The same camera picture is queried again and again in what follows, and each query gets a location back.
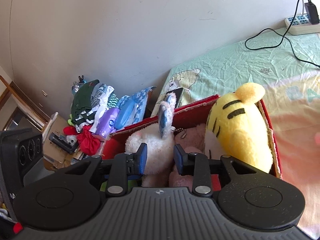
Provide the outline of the pink plush toy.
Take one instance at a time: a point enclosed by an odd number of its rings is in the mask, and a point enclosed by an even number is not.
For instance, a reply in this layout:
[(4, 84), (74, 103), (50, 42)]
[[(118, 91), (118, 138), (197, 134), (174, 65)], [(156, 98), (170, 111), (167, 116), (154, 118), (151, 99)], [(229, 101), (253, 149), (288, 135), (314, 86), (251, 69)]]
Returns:
[[(203, 153), (204, 134), (206, 125), (204, 123), (187, 129), (187, 136), (184, 139), (175, 139), (175, 144), (180, 144), (186, 153)], [(192, 190), (193, 176), (181, 176), (178, 174), (176, 165), (169, 176), (170, 187), (187, 187)]]

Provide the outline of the white rabbit plush toy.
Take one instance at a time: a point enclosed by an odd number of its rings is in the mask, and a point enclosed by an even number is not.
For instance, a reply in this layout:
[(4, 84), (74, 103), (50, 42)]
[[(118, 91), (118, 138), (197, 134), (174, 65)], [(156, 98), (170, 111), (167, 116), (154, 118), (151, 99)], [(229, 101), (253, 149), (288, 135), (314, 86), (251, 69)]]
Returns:
[(169, 93), (159, 104), (158, 122), (144, 127), (130, 135), (125, 151), (136, 152), (142, 143), (148, 146), (148, 156), (143, 187), (166, 187), (174, 161), (174, 130), (172, 121), (176, 105), (175, 93)]

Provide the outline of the yellow tiger plush toy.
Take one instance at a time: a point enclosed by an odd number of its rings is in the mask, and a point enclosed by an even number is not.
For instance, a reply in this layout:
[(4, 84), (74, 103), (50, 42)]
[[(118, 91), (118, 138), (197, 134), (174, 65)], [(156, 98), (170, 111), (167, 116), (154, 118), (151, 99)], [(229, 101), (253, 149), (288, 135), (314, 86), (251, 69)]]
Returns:
[(265, 95), (258, 83), (245, 83), (234, 93), (219, 97), (206, 122), (204, 154), (208, 159), (231, 155), (268, 173), (273, 155), (267, 126), (256, 103)]

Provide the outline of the red cardboard box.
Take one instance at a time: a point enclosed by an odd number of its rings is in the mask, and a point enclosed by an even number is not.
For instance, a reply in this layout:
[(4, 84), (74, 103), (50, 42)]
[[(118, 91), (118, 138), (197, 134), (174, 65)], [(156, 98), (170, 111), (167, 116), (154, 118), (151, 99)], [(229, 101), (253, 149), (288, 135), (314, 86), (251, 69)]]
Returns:
[[(197, 125), (202, 123), (206, 125), (210, 110), (217, 99), (218, 99), (217, 97), (213, 96), (211, 98), (206, 98), (202, 101), (192, 103), (190, 106), (185, 106), (181, 109), (175, 109), (172, 126), (175, 129), (177, 128), (188, 129), (188, 128), (196, 127)], [(267, 126), (267, 134), (268, 134), (269, 126), (266, 121), (264, 111), (260, 108), (261, 101), (262, 100), (257, 102), (256, 106), (258, 107), (260, 113), (263, 116), (263, 119)], [(132, 127), (129, 127), (114, 133), (114, 135), (112, 135), (110, 139), (108, 139), (105, 143), (104, 151), (103, 151), (103, 160), (113, 159), (117, 154), (127, 152), (125, 151), (125, 144), (128, 137), (133, 133), (135, 133), (136, 131), (157, 122), (158, 122), (158, 115), (154, 118), (146, 119), (138, 124), (133, 125)], [(268, 136), (268, 144), (273, 155), (273, 164), (272, 164), (271, 170), (268, 172), (268, 174), (271, 174), (273, 173), (273, 167), (277, 163), (277, 155), (272, 142), (269, 140), (269, 136)], [(231, 176), (239, 176), (239, 175), (250, 176), (250, 175), (256, 175), (259, 172), (264, 172), (231, 155), (223, 154), (218, 160), (220, 160), (222, 163), (222, 172), (220, 175), (220, 181), (221, 181), (222, 187), (224, 187), (226, 184), (229, 183)], [(129, 180), (138, 180), (139, 185), (142, 186), (142, 178), (143, 178), (143, 175), (140, 178), (129, 177), (128, 182)]]

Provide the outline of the metal keyring clasp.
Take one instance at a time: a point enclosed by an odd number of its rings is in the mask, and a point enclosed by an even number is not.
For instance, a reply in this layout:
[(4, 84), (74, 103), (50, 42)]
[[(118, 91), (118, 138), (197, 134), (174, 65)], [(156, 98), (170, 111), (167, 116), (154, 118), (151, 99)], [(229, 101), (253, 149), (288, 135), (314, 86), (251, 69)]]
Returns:
[(174, 131), (175, 139), (184, 139), (187, 136), (187, 129), (177, 128)]

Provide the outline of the red cloth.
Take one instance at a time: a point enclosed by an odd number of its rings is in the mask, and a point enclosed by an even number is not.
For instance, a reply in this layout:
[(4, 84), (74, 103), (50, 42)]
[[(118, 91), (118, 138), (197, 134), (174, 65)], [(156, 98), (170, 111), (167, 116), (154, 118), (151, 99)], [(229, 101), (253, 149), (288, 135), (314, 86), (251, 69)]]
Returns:
[(75, 135), (79, 142), (80, 150), (89, 156), (95, 155), (100, 148), (100, 140), (92, 135), (90, 128), (92, 125), (85, 125), (81, 132), (78, 133), (74, 126), (66, 126), (63, 129), (65, 135)]

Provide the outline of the purple bottle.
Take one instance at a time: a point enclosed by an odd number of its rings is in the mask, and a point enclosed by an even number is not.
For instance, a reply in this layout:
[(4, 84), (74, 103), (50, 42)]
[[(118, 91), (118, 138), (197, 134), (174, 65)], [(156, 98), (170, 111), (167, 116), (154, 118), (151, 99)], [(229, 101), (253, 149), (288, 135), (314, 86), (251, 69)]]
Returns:
[(108, 109), (103, 116), (99, 119), (97, 129), (93, 133), (93, 137), (98, 138), (100, 141), (105, 141), (110, 133), (116, 131), (114, 122), (118, 116), (119, 108), (112, 107)]

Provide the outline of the blue plastic case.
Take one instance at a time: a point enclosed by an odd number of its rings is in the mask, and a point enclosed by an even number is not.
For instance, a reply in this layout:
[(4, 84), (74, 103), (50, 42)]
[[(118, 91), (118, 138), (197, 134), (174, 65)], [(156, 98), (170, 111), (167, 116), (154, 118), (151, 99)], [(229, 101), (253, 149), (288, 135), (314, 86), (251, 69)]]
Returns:
[(116, 128), (116, 130), (123, 129), (124, 127), (129, 126), (133, 123), (137, 106), (138, 105), (133, 99), (128, 99), (124, 103), (114, 122), (114, 127)]

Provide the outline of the pile of folded socks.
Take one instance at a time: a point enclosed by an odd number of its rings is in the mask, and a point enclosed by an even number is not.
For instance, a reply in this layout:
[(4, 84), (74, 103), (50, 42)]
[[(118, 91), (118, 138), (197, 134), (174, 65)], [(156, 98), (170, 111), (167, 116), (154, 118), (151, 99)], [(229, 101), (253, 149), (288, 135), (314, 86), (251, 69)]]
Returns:
[(86, 81), (84, 76), (78, 78), (72, 85), (73, 101), (68, 123), (77, 133), (81, 133), (86, 126), (90, 126), (94, 133), (103, 114), (117, 106), (118, 97), (113, 86), (101, 83), (98, 79)]

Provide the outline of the black smartphone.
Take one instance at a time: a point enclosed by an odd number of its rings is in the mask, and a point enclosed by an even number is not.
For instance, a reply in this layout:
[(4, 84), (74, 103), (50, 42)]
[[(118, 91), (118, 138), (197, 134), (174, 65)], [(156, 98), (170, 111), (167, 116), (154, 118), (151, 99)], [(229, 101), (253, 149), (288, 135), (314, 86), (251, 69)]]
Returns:
[(173, 102), (175, 102), (175, 107), (174, 108), (178, 108), (181, 99), (182, 99), (182, 95), (184, 92), (184, 88), (180, 87), (180, 88), (176, 88), (174, 90), (170, 90), (166, 93), (165, 97), (164, 97), (164, 101), (172, 104)]

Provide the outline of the cartoon bear bed sheet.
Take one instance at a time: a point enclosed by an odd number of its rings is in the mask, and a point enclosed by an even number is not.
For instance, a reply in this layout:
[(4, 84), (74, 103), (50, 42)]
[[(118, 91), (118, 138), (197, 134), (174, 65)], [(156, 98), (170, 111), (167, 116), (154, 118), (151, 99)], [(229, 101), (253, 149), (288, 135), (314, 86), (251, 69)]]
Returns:
[(263, 100), (276, 138), (283, 179), (306, 200), (299, 227), (319, 238), (319, 35), (282, 30), (219, 48), (172, 68), (158, 97), (182, 88), (180, 105), (236, 93), (236, 105)]

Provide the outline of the white power strip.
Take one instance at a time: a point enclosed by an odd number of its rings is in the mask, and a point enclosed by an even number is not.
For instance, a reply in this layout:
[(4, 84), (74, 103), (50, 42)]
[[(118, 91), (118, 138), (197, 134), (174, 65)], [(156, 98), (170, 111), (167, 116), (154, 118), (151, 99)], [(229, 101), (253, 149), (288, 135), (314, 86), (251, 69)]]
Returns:
[(304, 35), (320, 32), (319, 24), (311, 24), (307, 14), (285, 18), (284, 22), (287, 28), (292, 24), (289, 29), (291, 35)]

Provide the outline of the black charger plug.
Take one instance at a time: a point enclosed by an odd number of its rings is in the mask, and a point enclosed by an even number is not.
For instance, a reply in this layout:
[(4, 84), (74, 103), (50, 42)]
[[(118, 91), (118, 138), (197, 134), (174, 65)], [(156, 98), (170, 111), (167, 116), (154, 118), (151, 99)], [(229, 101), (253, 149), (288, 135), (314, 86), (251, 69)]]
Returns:
[(308, 17), (308, 20), (311, 24), (319, 24), (319, 16), (317, 7), (312, 3), (311, 0), (308, 0), (307, 3), (304, 3), (304, 7), (306, 9), (306, 14)]

